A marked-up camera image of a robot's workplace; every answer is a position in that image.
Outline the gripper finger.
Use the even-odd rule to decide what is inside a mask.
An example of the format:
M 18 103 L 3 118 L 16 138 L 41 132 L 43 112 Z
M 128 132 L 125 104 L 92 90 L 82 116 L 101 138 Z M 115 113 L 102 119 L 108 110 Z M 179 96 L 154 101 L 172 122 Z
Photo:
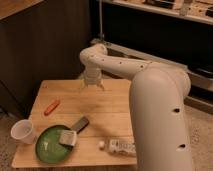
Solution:
M 85 84 L 84 82 L 81 83 L 80 90 L 84 90 L 85 88 L 88 88 L 88 85 Z
M 104 88 L 103 84 L 98 84 L 97 86 L 98 86 L 101 90 L 105 91 L 105 88 Z

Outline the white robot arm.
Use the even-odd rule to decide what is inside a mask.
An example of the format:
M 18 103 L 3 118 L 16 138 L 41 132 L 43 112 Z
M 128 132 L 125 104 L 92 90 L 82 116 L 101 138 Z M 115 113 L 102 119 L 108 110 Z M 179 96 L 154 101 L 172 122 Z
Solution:
M 100 85 L 102 71 L 131 81 L 129 108 L 138 171 L 195 171 L 184 107 L 191 82 L 183 69 L 110 56 L 102 44 L 82 50 L 79 58 L 87 85 Z

